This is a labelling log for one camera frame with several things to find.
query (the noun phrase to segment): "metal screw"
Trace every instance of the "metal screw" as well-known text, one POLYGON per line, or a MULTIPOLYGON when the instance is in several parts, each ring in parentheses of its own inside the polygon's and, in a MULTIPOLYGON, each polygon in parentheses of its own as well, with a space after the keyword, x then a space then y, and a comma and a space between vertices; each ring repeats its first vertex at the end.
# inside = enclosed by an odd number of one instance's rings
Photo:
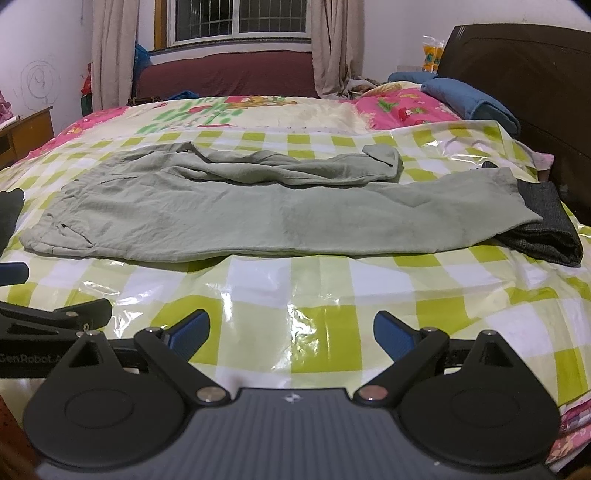
POLYGON ((218 402, 226 398, 226 391, 220 387, 203 387, 197 390, 197 398, 207 403, 218 402))
POLYGON ((367 385, 359 389, 359 396, 368 401, 383 400, 388 396, 388 390, 380 385, 367 385))

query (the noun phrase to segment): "beige curtain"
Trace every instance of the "beige curtain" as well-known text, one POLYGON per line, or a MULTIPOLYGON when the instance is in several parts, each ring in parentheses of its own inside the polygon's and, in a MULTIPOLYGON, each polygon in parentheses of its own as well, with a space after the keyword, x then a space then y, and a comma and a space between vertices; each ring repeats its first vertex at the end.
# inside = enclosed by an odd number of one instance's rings
POLYGON ((127 104, 134 72, 139 0, 93 0, 92 109, 127 104))
POLYGON ((341 93, 358 74, 363 0, 311 0, 314 83, 321 98, 341 93))

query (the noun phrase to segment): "plastic sheet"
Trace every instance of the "plastic sheet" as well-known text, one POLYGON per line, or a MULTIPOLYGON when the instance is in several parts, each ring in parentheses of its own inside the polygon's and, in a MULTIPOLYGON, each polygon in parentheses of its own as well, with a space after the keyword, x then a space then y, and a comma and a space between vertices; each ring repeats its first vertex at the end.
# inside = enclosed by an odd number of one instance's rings
MULTIPOLYGON (((22 187, 31 199, 19 231, 36 223, 53 193, 105 155, 159 142, 190 140, 218 150, 270 148, 302 160, 385 142, 404 160, 402 184, 476 168, 485 160, 509 167, 524 180, 537 174, 531 156, 495 122, 457 121, 363 135, 173 124, 138 133, 135 128, 146 125, 140 118, 146 110, 134 108, 50 155, 0 172, 0 187, 22 187), (127 131, 130 116, 134 122, 127 131), (119 136, 114 124, 121 127, 119 136), (98 140, 106 137, 110 140, 98 140)), ((147 114, 152 121, 155 113, 147 114)), ((587 251, 591 229, 578 227, 587 251)), ((357 388, 390 363, 373 337, 373 318, 382 309, 412 327, 438 326, 456 338, 499 330, 559 403, 589 389, 591 363, 580 354, 591 345, 591 333, 581 330, 582 319, 591 316, 585 300, 591 284, 588 255, 580 268, 560 267, 492 241, 431 255, 231 256, 136 265, 42 257, 13 242, 2 260, 26 262, 31 277, 23 286, 0 289, 0 300, 51 310, 107 298, 113 304, 105 328, 110 338, 128 338, 149 325, 171 325, 197 308, 207 310, 210 339, 191 361, 233 393, 243 386, 357 388), (574 337, 572 332, 587 333, 574 337)), ((16 398, 23 401, 27 394, 16 398)))

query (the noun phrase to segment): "black fabric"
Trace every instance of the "black fabric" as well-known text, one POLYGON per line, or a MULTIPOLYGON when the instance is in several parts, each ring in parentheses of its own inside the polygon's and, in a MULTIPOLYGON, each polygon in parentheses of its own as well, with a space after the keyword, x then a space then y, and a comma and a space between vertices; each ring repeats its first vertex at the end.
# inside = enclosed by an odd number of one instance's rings
MULTIPOLYGON (((497 168, 491 161, 483 168, 497 168)), ((517 180, 517 189, 527 208, 542 217, 541 222, 521 225, 495 238, 531 258, 567 267, 576 267, 583 259, 583 245, 573 222, 564 211, 553 183, 517 180)))
POLYGON ((0 256, 14 235, 18 216, 21 214, 24 203, 25 192, 21 189, 0 192, 0 256))

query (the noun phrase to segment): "maroon cushion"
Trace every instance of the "maroon cushion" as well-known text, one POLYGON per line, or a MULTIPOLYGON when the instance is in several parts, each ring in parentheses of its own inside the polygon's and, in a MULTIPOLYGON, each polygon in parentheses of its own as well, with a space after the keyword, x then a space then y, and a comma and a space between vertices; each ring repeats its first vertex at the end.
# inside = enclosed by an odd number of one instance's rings
POLYGON ((316 97, 312 54, 291 50, 217 53, 146 68, 136 96, 169 98, 183 90, 202 97, 281 95, 316 97))

